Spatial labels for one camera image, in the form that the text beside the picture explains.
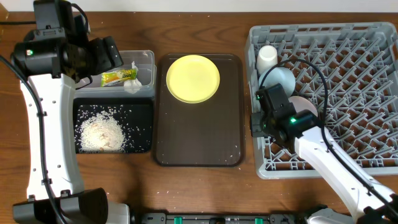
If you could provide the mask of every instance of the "food packet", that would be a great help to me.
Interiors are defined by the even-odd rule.
[[[132,62],[131,69],[120,69],[113,72],[102,73],[101,87],[113,86],[127,80],[135,80],[137,77],[138,68]]]

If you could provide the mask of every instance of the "wooden table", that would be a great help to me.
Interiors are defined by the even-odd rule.
[[[156,13],[89,12],[90,38],[114,37],[119,50],[165,54],[228,53],[244,64],[244,44],[255,25],[388,21],[398,14],[337,13]],[[30,21],[31,12],[13,12],[11,21]],[[34,26],[7,26],[0,54],[8,57]],[[254,170],[249,130],[250,97],[244,86],[246,158],[234,168],[166,168],[146,154],[77,156],[86,189],[102,187],[110,200],[138,212],[275,213],[299,212],[319,203],[348,212],[323,179],[262,180]],[[0,222],[13,223],[12,204],[26,200],[30,154],[27,113],[19,82],[0,64]],[[377,177],[398,192],[398,176]]]

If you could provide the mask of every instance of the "plate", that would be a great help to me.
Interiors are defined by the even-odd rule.
[[[185,103],[201,103],[216,93],[220,85],[220,73],[208,58],[187,55],[170,66],[166,84],[176,99]]]

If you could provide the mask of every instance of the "gray dish rack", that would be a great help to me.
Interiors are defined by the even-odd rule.
[[[272,45],[279,61],[302,58],[315,64],[329,89],[326,127],[335,141],[371,175],[398,174],[398,35],[388,22],[255,26],[245,46],[252,112],[260,111],[256,58]],[[302,63],[287,63],[296,77],[294,95],[322,110],[318,74]],[[296,154],[253,138],[256,171],[262,179],[319,177]]]

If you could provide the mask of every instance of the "tray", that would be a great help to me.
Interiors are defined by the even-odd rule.
[[[90,117],[109,109],[117,111],[113,118],[123,127],[126,142],[122,151],[108,153],[142,153],[151,149],[154,113],[150,98],[76,98],[73,101],[76,153],[107,153],[100,149],[82,151],[78,129]]]
[[[201,54],[220,72],[217,92],[202,103],[183,103],[166,85],[176,59],[166,55],[160,65],[155,160],[162,166],[236,166],[244,155],[242,66],[237,56]]]
[[[255,26],[245,46],[252,111],[260,105],[256,57],[273,45],[279,61],[303,58],[327,78],[330,97],[326,127],[335,141],[371,175],[398,174],[398,35],[388,22]],[[324,92],[316,72],[289,63],[296,95],[322,110]],[[256,170],[263,179],[319,177],[319,173],[269,138],[253,138]]]

